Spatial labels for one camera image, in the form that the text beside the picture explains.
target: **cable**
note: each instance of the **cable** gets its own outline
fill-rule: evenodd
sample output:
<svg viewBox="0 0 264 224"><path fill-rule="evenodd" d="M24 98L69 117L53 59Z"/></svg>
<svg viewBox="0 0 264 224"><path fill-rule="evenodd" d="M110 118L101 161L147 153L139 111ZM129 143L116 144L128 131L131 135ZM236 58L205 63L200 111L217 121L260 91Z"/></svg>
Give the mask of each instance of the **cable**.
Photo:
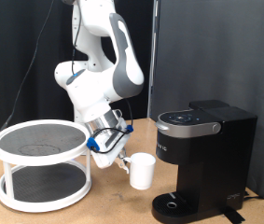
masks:
<svg viewBox="0 0 264 224"><path fill-rule="evenodd" d="M245 198L243 198L243 201L245 202L245 201L248 201L248 200L250 200L250 199L264 199L264 198L261 197L261 196L245 197Z"/></svg>
<svg viewBox="0 0 264 224"><path fill-rule="evenodd" d="M132 126L133 126L132 108L131 108L130 102L129 102L127 99L125 99L125 100L126 100L128 106L129 106L130 115L131 115L131 120L132 120ZM117 143L121 140L121 138L122 138L125 134L130 133L129 130L126 131L126 132L123 132L122 130L119 130L119 129L116 129L116 128L103 128L103 129L99 130L98 132L94 133L94 134L92 135L92 138L95 139L95 137L96 137L99 133L101 133L102 131L104 131L104 130L112 130L112 131L120 132L120 133L122 133L122 136L116 141L116 143L115 143L115 144L114 144L109 150L107 150L107 151L105 151L105 152L98 151L98 150L96 150L94 147L91 148L92 151L94 151L94 152L96 152L96 153L99 153L99 154L106 154L106 153L112 151L112 150L114 149L114 147L117 145Z"/></svg>
<svg viewBox="0 0 264 224"><path fill-rule="evenodd" d="M116 141L116 143L115 143L115 144L114 144L109 150L107 150L107 151L105 151L105 152L98 151L98 150L96 150L94 147L92 147L91 150L94 151L95 153L99 153L99 154L106 154L106 153L109 153L110 151L112 151L112 150L114 149L114 147L115 147L116 144L121 140L121 138L122 138L125 134L127 134L127 133L130 133L130 132L127 131L127 132L123 133L122 136Z"/></svg>
<svg viewBox="0 0 264 224"><path fill-rule="evenodd" d="M131 120L132 120L132 126L133 126L133 119L132 119L132 108L131 108L131 105L130 105L130 102L128 101L128 99L125 99L126 103L128 104L129 106L129 109L130 109L130 115L131 115Z"/></svg>
<svg viewBox="0 0 264 224"><path fill-rule="evenodd" d="M2 131L7 127L7 125L9 124L9 122L11 121L11 119L12 119L12 117L13 117L13 115L14 115L14 112L15 112L15 109L16 109L16 105L17 105L17 102L18 102L18 99L19 99L19 96L20 96L20 93L21 93L21 88L22 88L23 83L25 82L26 78L28 77L28 74L29 74L30 71L31 71L32 65L33 65L34 62L35 62L35 57L36 57L37 50L38 50L39 39L40 39L40 37L41 37L41 35L42 35L44 29L45 29L45 26L46 26L47 21L48 21L48 19L49 19L49 15L50 15L50 12L51 12L51 10L52 10L52 8L53 8L54 2L55 2L55 0L52 0L51 3L50 3L49 13L48 13L48 15L47 15L47 17L46 17L45 23L43 24L43 26L42 26L42 28L41 28L41 30L40 30L40 33L39 33L39 35L38 35L38 38L37 38L37 41L36 41L36 47L35 47L35 53L34 53L34 56L33 56L32 60L31 60L31 62L30 62L30 65L29 65L29 68L28 68L28 70L27 70L27 72L26 72L26 75L25 75L25 77L23 78L23 80L22 80L22 82L21 82L20 89L19 89L19 91L18 91L18 94L17 94L16 100L15 100L14 105L13 105L13 108L12 108L12 112L11 112L11 114L9 115L7 121L5 121L5 123L2 125L2 127L1 127L1 129L0 129L0 132L2 132Z"/></svg>
<svg viewBox="0 0 264 224"><path fill-rule="evenodd" d="M81 27L81 22L82 22L82 12L81 12L81 7L79 5L79 1L76 0L76 4L77 4L77 7L78 7L78 12L79 12L79 20L78 20L78 28L77 28L77 32L76 32L76 40L77 40L77 36L78 36L78 33L79 33L79 29ZM73 58L72 58L72 72L73 72L73 75L75 74L74 72L74 60L75 60L75 56L76 56L76 40L75 40L75 44L74 44L74 48L73 48Z"/></svg>

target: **table surface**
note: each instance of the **table surface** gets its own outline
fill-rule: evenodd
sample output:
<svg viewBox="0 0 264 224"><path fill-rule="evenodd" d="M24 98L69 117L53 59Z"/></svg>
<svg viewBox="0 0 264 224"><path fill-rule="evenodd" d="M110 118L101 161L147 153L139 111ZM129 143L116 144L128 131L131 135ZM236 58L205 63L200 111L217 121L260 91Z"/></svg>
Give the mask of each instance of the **table surface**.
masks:
<svg viewBox="0 0 264 224"><path fill-rule="evenodd" d="M144 151L156 157L155 175L150 189L132 188L129 176L116 164L102 170L91 159L92 187L82 200L58 211L38 214L15 211L0 203L0 223L159 223L151 215L151 203L156 196L175 191L177 165L157 158L157 128L154 123L152 119L135 120L134 132L126 145L128 156ZM76 160L86 164L84 156ZM3 172L3 163L0 161L0 177ZM247 191L251 196L256 195L249 189ZM243 223L264 224L264 200L246 201L238 212L246 220ZM230 224L223 215L193 223Z"/></svg>

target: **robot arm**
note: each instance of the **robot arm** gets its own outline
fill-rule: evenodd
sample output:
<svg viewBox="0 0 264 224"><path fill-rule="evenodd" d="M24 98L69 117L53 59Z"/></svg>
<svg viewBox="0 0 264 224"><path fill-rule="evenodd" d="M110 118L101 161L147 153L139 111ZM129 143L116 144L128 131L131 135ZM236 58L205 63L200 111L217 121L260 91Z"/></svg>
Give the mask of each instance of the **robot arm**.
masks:
<svg viewBox="0 0 264 224"><path fill-rule="evenodd" d="M55 71L56 80L67 90L75 111L79 113L79 123L83 123L91 134L103 128L125 132L124 119L112 111L109 104L137 95L144 84L126 23L116 13L112 0L76 0L73 5L74 43L76 39L76 49L86 53L89 60L75 62L74 75L71 62L59 64ZM111 38L117 57L115 64L105 57L101 36ZM103 153L92 152L92 155L100 168L110 166L122 153L130 134L121 135L106 130L96 136L95 141Z"/></svg>

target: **coffee maker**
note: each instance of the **coffee maker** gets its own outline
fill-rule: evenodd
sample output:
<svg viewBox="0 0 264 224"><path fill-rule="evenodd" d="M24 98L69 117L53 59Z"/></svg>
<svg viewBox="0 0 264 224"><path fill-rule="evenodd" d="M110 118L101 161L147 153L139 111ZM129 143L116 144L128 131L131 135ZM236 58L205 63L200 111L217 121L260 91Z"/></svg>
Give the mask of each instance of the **coffee maker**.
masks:
<svg viewBox="0 0 264 224"><path fill-rule="evenodd" d="M256 124L257 116L215 100L160 114L157 156L178 165L178 176L176 192L154 199L154 218L180 224L234 216L243 207Z"/></svg>

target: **black curtain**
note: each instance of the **black curtain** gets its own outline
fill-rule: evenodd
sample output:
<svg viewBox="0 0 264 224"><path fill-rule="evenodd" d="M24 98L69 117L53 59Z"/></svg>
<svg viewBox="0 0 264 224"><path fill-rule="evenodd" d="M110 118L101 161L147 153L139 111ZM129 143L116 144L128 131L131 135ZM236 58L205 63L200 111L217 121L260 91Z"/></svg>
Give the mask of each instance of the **black curtain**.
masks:
<svg viewBox="0 0 264 224"><path fill-rule="evenodd" d="M247 187L264 197L264 0L159 6L152 119L213 99L258 115Z"/></svg>
<svg viewBox="0 0 264 224"><path fill-rule="evenodd" d="M35 51L35 43L49 12L50 0L0 0L0 127L7 120L22 79ZM131 98L135 119L146 116L147 85L150 65L150 45L153 1L117 1L116 9L128 24L138 62L145 74L142 93ZM55 81L58 63L72 58L72 7L55 0L53 9L39 42L35 64L21 91L16 112L10 125L33 119L73 120L73 107L65 90ZM106 55L114 58L108 39L103 41ZM82 53L76 60L87 60ZM113 108L130 115L124 101Z"/></svg>

